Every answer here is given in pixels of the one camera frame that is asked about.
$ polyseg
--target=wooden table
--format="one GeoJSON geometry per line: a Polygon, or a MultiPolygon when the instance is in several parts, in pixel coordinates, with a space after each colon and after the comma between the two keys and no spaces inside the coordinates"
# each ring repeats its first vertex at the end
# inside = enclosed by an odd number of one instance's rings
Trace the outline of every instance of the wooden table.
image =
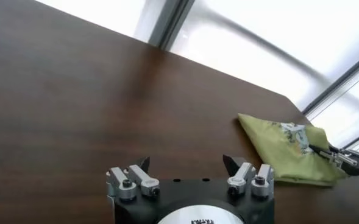
{"type": "MultiPolygon", "coordinates": [[[[307,124],[284,96],[33,1],[0,1],[0,223],[111,223],[105,171],[227,177],[260,159],[236,114],[307,124]]],[[[278,184],[276,223],[359,223],[359,178],[278,184]]]]}

